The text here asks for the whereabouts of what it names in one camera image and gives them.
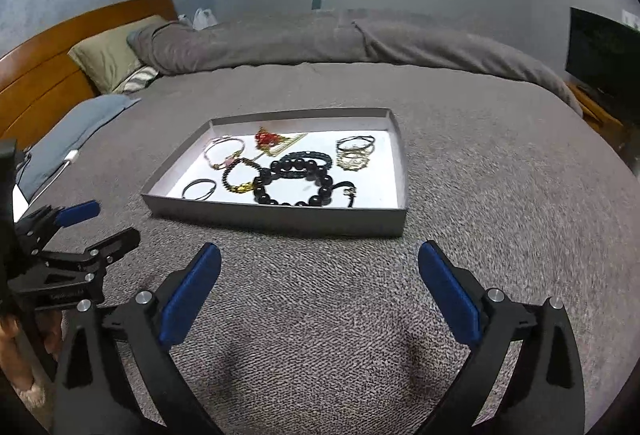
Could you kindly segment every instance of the television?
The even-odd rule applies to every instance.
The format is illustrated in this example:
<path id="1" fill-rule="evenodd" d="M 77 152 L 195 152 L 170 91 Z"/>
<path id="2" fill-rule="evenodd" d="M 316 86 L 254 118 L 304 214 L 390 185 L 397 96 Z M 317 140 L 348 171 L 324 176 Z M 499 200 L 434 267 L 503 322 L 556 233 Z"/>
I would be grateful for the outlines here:
<path id="1" fill-rule="evenodd" d="M 565 69 L 614 117 L 640 122 L 640 32 L 571 8 Z"/>

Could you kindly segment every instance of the white cable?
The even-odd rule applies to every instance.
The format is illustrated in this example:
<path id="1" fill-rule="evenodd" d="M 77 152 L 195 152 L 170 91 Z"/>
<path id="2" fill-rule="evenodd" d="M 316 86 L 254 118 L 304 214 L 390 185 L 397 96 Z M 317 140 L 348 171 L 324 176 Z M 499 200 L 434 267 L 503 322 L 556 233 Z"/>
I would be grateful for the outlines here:
<path id="1" fill-rule="evenodd" d="M 55 176 L 55 177 L 53 177 L 53 179 L 51 179 L 51 180 L 49 181 L 49 183 L 48 183 L 48 184 L 47 184 L 47 185 L 46 185 L 42 190 L 40 190 L 40 191 L 38 192 L 38 194 L 37 194 L 33 199 L 31 199 L 31 202 L 29 202 L 29 205 L 33 204 L 33 203 L 35 202 L 35 200 L 36 200 L 40 195 L 42 195 L 44 192 L 46 192 L 46 190 L 47 190 L 47 189 L 49 189 L 49 186 L 51 186 L 51 185 L 56 181 L 56 179 L 57 179 L 58 177 L 60 177 L 60 174 L 61 174 L 63 171 L 65 171 L 65 168 L 66 168 L 67 166 L 69 166 L 70 164 L 72 164 L 72 163 L 76 162 L 76 159 L 78 158 L 79 153 L 80 153 L 80 152 L 78 152 L 78 150 L 71 150 L 71 152 L 69 152 L 68 154 L 66 154 L 66 157 L 65 157 L 65 159 L 63 160 L 62 168 L 60 169 L 60 171 L 58 171 L 58 173 L 56 173 L 56 176 Z"/>

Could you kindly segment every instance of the silver bangle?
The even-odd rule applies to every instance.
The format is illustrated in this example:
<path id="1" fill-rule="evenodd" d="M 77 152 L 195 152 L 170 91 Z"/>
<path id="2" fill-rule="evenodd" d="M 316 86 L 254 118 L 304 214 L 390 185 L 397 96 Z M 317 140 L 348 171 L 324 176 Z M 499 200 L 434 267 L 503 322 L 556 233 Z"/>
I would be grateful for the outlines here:
<path id="1" fill-rule="evenodd" d="M 223 142 L 228 142 L 228 141 L 238 141 L 240 144 L 242 144 L 242 148 L 240 148 L 240 150 L 237 150 L 236 152 L 233 152 L 231 155 L 227 155 L 225 157 L 225 160 L 223 160 L 219 164 L 211 162 L 209 156 L 207 155 L 207 152 L 214 146 L 218 144 L 222 144 Z M 240 158 L 240 156 L 242 155 L 242 152 L 244 152 L 244 141 L 242 139 L 234 138 L 233 136 L 221 136 L 219 138 L 210 139 L 205 145 L 204 151 L 202 152 L 202 154 L 204 155 L 204 158 L 207 160 L 207 163 L 209 163 L 209 166 L 212 167 L 214 170 L 224 170 L 233 161 Z"/>
<path id="2" fill-rule="evenodd" d="M 367 144 L 364 146 L 351 146 L 351 147 L 343 146 L 345 142 L 350 142 L 350 141 L 365 141 Z M 335 147 L 338 152 L 341 152 L 343 154 L 361 153 L 361 154 L 370 155 L 373 153 L 373 150 L 375 149 L 375 145 L 374 145 L 375 142 L 376 142 L 376 138 L 374 138 L 373 136 L 352 136 L 350 138 L 340 139 L 340 141 L 337 141 L 335 143 Z"/>
<path id="3" fill-rule="evenodd" d="M 201 184 L 204 182 L 208 182 L 213 184 L 213 186 L 211 187 L 211 189 L 205 193 L 204 195 L 201 195 L 200 197 L 194 198 L 194 199 L 188 199 L 188 200 L 207 200 L 210 196 L 213 195 L 213 192 L 216 190 L 216 188 L 218 187 L 218 184 L 216 183 L 216 181 L 212 180 L 212 179 L 196 179 L 196 180 L 192 180 L 190 183 L 187 184 L 187 186 L 184 187 L 184 189 L 182 190 L 182 198 L 183 199 L 187 199 L 187 197 L 184 196 L 185 193 L 187 193 L 187 190 L 191 187 L 191 186 L 196 186 L 196 184 Z"/>

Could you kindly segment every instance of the gray tray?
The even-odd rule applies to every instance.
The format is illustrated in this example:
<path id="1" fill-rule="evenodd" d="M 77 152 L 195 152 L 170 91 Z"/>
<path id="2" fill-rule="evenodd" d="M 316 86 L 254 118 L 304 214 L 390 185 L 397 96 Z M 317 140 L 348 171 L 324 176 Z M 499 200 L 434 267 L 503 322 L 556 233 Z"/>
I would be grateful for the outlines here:
<path id="1" fill-rule="evenodd" d="M 180 197 L 179 189 L 185 186 L 184 181 L 200 176 L 222 179 L 222 171 L 215 172 L 208 166 L 202 168 L 202 148 L 208 139 L 222 135 L 250 136 L 252 139 L 260 126 L 286 136 L 308 132 L 305 139 L 276 158 L 303 150 L 326 152 L 334 160 L 334 166 L 329 172 L 334 181 L 351 180 L 356 187 L 360 186 L 353 208 L 337 207 L 346 206 L 348 202 L 346 197 L 340 195 L 335 198 L 335 202 L 332 200 L 330 206 L 321 208 L 258 205 L 253 202 L 251 192 L 238 196 L 226 191 L 222 184 L 218 184 L 210 200 L 204 202 Z M 335 166 L 335 137 L 345 136 L 342 131 L 357 131 L 361 134 L 371 132 L 376 136 L 378 147 L 372 154 L 369 167 L 351 172 Z M 245 139 L 247 149 L 243 157 L 253 157 L 249 151 L 254 147 L 250 138 Z M 315 144 L 323 146 L 314 148 Z M 229 143 L 229 147 L 236 150 L 237 144 Z M 257 162 L 268 167 L 272 160 L 274 158 L 263 156 Z M 399 237 L 404 229 L 407 212 L 405 166 L 398 123 L 388 108 L 318 108 L 230 116 L 210 120 L 197 129 L 149 178 L 141 195 L 155 216 L 188 222 L 305 236 Z M 307 187 L 305 196 L 313 194 L 308 191 Z M 228 202 L 242 199 L 247 202 Z M 294 203 L 296 198 L 288 200 Z M 385 205 L 376 207 L 379 201 L 384 201 Z"/>

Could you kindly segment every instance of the gray blanket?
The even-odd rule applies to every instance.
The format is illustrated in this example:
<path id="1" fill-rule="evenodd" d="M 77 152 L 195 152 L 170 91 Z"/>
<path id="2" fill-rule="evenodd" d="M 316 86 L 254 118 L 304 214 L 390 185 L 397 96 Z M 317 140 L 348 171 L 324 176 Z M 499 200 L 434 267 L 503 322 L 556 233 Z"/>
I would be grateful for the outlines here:
<path id="1" fill-rule="evenodd" d="M 239 65 L 375 62 L 446 68 L 527 81 L 582 115 L 561 78 L 523 52 L 439 26 L 425 15 L 349 9 L 261 16 L 201 31 L 153 24 L 132 33 L 140 59 L 165 75 Z"/>
<path id="2" fill-rule="evenodd" d="M 203 242 L 220 247 L 220 278 L 171 354 L 225 433 L 414 433 L 468 354 L 420 280 L 415 256 L 427 238 L 512 299 L 562 298 L 584 371 L 587 428 L 638 360 L 640 185 L 553 94 L 371 63 L 241 66 L 162 78 L 138 94 L 40 198 L 102 205 L 100 217 L 60 231 L 47 248 L 81 251 L 138 228 L 140 247 L 105 279 L 114 304 L 156 289 Z M 292 238 L 150 216 L 142 185 L 206 120 L 321 107 L 393 110 L 407 158 L 402 238 Z M 126 363 L 143 411 L 157 418 L 129 352 Z"/>

